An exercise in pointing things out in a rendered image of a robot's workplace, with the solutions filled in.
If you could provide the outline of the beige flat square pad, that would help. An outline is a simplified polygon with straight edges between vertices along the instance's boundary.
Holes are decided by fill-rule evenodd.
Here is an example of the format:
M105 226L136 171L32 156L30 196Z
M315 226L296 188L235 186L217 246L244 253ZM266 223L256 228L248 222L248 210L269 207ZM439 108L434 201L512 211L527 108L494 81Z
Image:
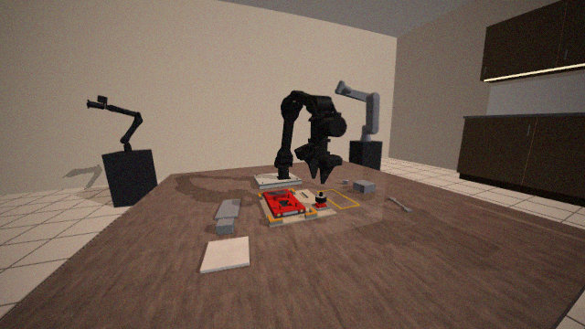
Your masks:
M236 239L220 239L207 244L200 273L223 271L250 265L249 236Z

